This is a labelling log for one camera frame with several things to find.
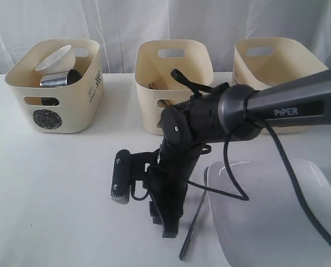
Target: white tablecloth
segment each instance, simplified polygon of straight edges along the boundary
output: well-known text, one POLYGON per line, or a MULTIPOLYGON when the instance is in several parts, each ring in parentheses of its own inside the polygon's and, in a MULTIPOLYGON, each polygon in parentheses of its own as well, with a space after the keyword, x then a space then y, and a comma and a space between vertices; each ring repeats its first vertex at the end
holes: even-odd
MULTIPOLYGON (((230 73, 216 73, 215 84, 230 73)), ((147 133, 132 74, 103 75, 105 93, 89 128, 75 134, 29 128, 0 75, 0 267, 228 266, 204 206, 187 259, 178 254, 202 190, 189 187, 176 239, 162 239, 148 200, 109 199, 120 149, 153 151, 162 137, 147 133)), ((316 163, 331 183, 331 126, 281 135, 290 157, 316 163)), ((280 160, 269 136, 230 145, 230 160, 280 160)), ((192 180, 222 160, 222 144, 201 156, 192 180)))

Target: cream plastic bin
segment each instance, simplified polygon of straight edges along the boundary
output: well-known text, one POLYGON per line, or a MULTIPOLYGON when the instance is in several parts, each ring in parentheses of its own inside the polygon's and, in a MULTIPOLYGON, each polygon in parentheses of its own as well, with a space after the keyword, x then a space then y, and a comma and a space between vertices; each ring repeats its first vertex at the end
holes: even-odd
MULTIPOLYGON (((232 84, 243 83, 264 90, 327 69, 295 40, 281 37, 245 39, 235 45, 232 84)), ((299 132, 306 128, 276 127, 275 132, 299 132)))
POLYGON ((170 100, 174 104, 192 95, 187 87, 171 77, 170 72, 174 68, 196 83, 209 85, 214 78, 210 56, 202 43, 192 40, 158 40, 142 44, 138 51, 135 81, 143 126, 155 135, 162 135, 159 121, 164 105, 159 100, 170 100), (183 56, 159 56, 162 51, 178 50, 183 50, 183 56), (149 89, 151 83, 160 90, 149 89))
POLYGON ((89 39, 52 39, 34 46, 6 75, 23 114, 39 132, 73 133, 92 121, 101 95, 103 80, 100 45, 89 39), (76 57, 74 68, 82 78, 69 86, 40 88, 42 78, 34 68, 55 50, 71 45, 83 56, 76 57), (54 97, 58 106, 43 106, 42 97, 54 97))

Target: black circular logo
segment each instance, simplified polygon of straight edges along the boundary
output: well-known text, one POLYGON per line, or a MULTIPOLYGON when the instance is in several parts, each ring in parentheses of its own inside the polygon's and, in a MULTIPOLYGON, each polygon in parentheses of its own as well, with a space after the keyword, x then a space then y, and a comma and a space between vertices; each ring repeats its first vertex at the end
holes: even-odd
POLYGON ((36 125, 48 130, 54 130, 63 124, 58 113, 51 110, 35 110, 33 120, 36 125))

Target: metal cup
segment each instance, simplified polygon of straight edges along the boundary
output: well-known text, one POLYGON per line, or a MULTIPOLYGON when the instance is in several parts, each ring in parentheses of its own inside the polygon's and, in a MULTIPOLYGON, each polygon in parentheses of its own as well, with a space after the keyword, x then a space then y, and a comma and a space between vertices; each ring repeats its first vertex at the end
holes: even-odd
POLYGON ((64 72, 51 73, 42 77, 40 87, 63 87, 72 85, 81 78, 81 74, 74 69, 64 72))

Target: white backdrop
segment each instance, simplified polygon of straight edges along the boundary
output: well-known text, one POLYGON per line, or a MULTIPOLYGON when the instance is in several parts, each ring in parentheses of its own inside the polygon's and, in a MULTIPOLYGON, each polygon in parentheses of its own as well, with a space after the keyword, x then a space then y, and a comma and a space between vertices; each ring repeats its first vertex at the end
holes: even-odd
POLYGON ((236 41, 273 36, 331 67, 331 0, 1 0, 0 73, 51 38, 98 41, 104 72, 133 72, 146 41, 194 39, 215 71, 231 71, 236 41))

